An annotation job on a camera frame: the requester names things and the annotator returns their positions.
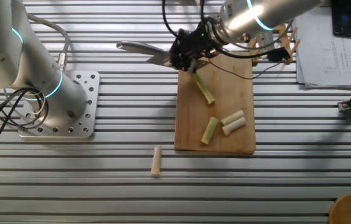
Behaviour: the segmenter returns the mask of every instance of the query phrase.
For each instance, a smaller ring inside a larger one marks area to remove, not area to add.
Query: paper
[[[297,81],[308,88],[351,89],[351,38],[333,35],[331,15],[329,7],[317,7],[295,19],[301,39]]]

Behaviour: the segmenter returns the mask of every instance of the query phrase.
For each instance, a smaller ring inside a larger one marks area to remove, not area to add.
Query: metal rail
[[[209,1],[218,12],[222,1]],[[193,0],[169,1],[174,29],[199,21]],[[93,142],[0,137],[0,223],[327,223],[351,193],[351,119],[336,103],[351,91],[296,84],[296,64],[254,81],[252,156],[175,151],[177,71],[116,49],[119,40],[171,46],[161,1],[25,1],[72,40],[68,70],[101,74]],[[32,24],[54,57],[63,37]],[[257,74],[272,63],[261,62]],[[162,145],[162,176],[151,177]]]

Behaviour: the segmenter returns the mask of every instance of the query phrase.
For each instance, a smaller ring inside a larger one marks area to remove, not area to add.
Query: green onion piece
[[[205,95],[206,99],[207,99],[207,103],[209,105],[215,103],[215,98],[212,95],[212,93],[208,90],[206,84],[200,79],[198,73],[193,73],[192,76],[194,77],[194,80],[196,82],[196,84],[199,86],[200,90],[202,91],[202,93]]]
[[[209,142],[214,134],[215,128],[217,127],[217,123],[218,123],[217,118],[210,118],[210,121],[208,122],[206,131],[205,131],[205,134],[203,135],[202,140],[201,140],[203,143],[209,144]]]

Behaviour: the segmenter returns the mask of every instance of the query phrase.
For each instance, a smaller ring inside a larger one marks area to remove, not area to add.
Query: white vegetable piece
[[[242,110],[240,110],[240,111],[234,113],[233,115],[228,116],[228,117],[222,119],[222,120],[221,120],[221,124],[222,124],[223,126],[227,126],[227,125],[229,125],[230,123],[232,123],[232,122],[234,122],[234,121],[236,121],[236,120],[238,120],[238,119],[244,118],[244,117],[245,117],[245,113],[244,113]]]
[[[229,134],[231,134],[231,132],[233,130],[246,125],[246,123],[247,123],[246,119],[245,118],[241,118],[241,119],[238,119],[238,120],[230,123],[227,126],[224,126],[222,129],[223,129],[223,132],[225,133],[225,135],[229,135]]]
[[[162,147],[156,146],[155,152],[153,154],[153,163],[151,172],[153,175],[160,175],[161,174],[161,157],[162,157]]]

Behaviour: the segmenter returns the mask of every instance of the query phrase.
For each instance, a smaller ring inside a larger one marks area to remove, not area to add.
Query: glowing blue ring
[[[20,38],[22,44],[24,44],[24,39],[22,39],[21,35],[16,31],[14,28],[12,28],[12,31]]]
[[[61,86],[61,83],[62,83],[62,78],[63,78],[63,73],[62,73],[62,70],[61,70],[61,79],[59,80],[59,84],[58,86],[53,90],[53,92],[51,92],[50,94],[48,94],[47,96],[45,96],[45,98],[47,99],[48,97],[52,96],[58,89],[59,87]],[[37,99],[28,99],[28,98],[25,98],[26,100],[33,100],[33,101],[37,101]]]
[[[253,10],[253,4],[251,3],[251,0],[247,0],[247,1],[248,1],[249,9]],[[273,30],[273,28],[269,28],[268,26],[264,25],[263,22],[257,16],[255,16],[255,20],[258,23],[258,25],[260,25],[264,30],[268,30],[268,31]]]

